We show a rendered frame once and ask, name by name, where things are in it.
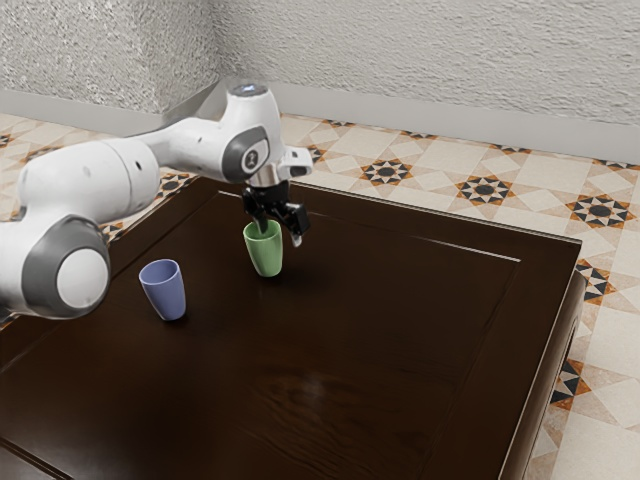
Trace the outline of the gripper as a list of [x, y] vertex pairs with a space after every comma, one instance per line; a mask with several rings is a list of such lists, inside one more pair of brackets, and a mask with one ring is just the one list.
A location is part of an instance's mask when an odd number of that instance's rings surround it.
[[245, 212], [252, 218], [254, 234], [266, 234], [268, 216], [286, 224], [292, 244], [298, 248], [310, 221], [304, 204], [289, 202], [290, 184], [287, 180], [270, 187], [247, 186], [242, 191]]

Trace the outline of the green cup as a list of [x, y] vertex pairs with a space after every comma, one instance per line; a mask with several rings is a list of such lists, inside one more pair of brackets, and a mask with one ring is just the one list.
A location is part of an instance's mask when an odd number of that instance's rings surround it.
[[262, 233], [255, 222], [243, 229], [245, 245], [256, 272], [262, 277], [274, 277], [282, 269], [283, 239], [281, 226], [275, 220], [269, 220], [267, 229]]

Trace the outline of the blue cup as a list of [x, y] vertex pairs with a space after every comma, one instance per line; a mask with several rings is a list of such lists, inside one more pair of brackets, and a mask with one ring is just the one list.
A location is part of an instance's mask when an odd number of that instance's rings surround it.
[[178, 320], [186, 312], [186, 296], [179, 264], [155, 260], [139, 272], [139, 281], [152, 307], [164, 321]]

